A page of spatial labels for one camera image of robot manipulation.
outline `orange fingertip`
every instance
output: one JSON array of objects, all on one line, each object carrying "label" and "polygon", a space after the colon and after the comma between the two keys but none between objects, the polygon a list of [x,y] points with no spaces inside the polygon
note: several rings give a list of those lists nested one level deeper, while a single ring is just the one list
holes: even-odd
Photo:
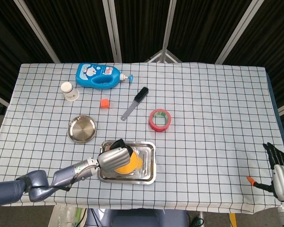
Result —
[{"label": "orange fingertip", "polygon": [[249,183],[251,184],[251,186],[254,186],[254,184],[256,183],[256,181],[254,179],[252,179],[250,176],[246,177],[247,180],[249,181]]}]

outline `blue detergent bottle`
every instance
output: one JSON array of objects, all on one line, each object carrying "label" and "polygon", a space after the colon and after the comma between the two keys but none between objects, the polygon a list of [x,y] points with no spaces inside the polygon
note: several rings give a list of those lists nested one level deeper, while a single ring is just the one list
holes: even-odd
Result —
[{"label": "blue detergent bottle", "polygon": [[97,65],[93,63],[79,64],[76,81],[83,87],[98,89],[109,89],[116,86],[121,80],[129,79],[131,83],[133,76],[125,76],[118,69],[109,65]]}]

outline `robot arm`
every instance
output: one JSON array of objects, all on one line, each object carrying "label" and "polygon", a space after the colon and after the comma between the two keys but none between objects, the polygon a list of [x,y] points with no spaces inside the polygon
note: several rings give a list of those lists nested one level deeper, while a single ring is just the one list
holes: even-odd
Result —
[{"label": "robot arm", "polygon": [[100,168],[111,171],[127,165],[132,153],[131,147],[120,139],[111,145],[109,151],[101,153],[97,160],[88,158],[55,172],[51,185],[44,170],[35,170],[14,181],[0,182],[0,205],[17,202],[24,192],[28,193],[32,202],[37,202],[59,189],[69,191],[75,182],[95,175]]},{"label": "robot arm", "polygon": [[281,202],[278,212],[281,223],[284,226],[284,153],[270,143],[263,144],[263,146],[268,153],[268,160],[272,170],[273,180],[271,185],[257,183],[250,176],[248,176],[247,179],[252,186],[272,192]]}]

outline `floor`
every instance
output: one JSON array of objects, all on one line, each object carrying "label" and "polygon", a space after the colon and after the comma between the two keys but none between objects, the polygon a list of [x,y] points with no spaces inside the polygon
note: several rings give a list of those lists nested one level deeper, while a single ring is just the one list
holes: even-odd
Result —
[{"label": "floor", "polygon": [[[0,116],[0,127],[4,116]],[[0,207],[0,227],[47,227],[53,206]],[[189,212],[194,217],[196,212]],[[204,213],[206,227],[230,227],[228,214]],[[267,209],[253,215],[237,214],[237,227],[281,227],[277,209]]]}]

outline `orange block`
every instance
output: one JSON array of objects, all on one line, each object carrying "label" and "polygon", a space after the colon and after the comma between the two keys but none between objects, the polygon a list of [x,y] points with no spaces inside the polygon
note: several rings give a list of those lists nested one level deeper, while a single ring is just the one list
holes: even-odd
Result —
[{"label": "orange block", "polygon": [[109,108],[109,100],[108,100],[108,98],[101,99],[100,107],[101,108]]}]

